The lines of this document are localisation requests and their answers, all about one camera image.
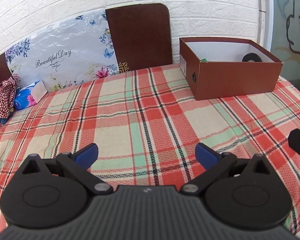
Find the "black tape roll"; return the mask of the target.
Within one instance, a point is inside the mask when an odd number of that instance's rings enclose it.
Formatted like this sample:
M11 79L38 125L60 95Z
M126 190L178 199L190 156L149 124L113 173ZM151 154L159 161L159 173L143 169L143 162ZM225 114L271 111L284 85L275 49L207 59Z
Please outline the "black tape roll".
M262 62L262 59L256 53L248 53L243 56L242 62Z

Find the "red plaid bed sheet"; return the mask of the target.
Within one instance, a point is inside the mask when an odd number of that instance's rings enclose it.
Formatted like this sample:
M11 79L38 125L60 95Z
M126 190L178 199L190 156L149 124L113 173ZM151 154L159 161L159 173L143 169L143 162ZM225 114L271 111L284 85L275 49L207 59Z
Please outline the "red plaid bed sheet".
M46 94L0 127L0 197L29 154L53 158L92 142L91 172L107 183L180 187L203 172L194 156L202 142L266 155L293 200L286 226L300 236L300 156L287 140L296 128L300 92L282 77L270 93L197 101L178 65L113 75Z

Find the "blue tissue pack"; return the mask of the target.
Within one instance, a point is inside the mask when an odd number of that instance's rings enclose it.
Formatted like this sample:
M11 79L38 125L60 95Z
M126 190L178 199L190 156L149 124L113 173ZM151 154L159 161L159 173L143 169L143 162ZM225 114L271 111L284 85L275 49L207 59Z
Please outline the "blue tissue pack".
M14 98L14 109L16 111L36 105L47 93L44 83L35 81L32 84L16 92Z

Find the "brown shoe box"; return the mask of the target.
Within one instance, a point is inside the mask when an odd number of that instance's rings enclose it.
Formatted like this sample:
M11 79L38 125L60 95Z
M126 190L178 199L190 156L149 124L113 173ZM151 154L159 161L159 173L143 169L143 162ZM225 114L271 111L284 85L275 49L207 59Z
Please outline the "brown shoe box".
M271 52L247 39L182 37L179 47L180 68L196 100L271 92L283 66ZM248 53L256 53L262 62L242 62Z

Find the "red checkered cloth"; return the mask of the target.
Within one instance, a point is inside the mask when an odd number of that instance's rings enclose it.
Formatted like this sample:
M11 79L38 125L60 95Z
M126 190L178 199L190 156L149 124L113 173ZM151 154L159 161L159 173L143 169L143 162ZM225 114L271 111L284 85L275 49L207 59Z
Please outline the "red checkered cloth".
M14 112L14 99L18 84L11 76L0 83L0 125L6 124Z

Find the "glass door with cartoon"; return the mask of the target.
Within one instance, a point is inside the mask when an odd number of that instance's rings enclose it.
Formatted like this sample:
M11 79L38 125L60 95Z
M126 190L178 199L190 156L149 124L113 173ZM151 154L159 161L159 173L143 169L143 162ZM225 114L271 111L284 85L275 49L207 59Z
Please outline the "glass door with cartoon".
M300 0L267 0L271 53L283 62L280 75L300 88Z

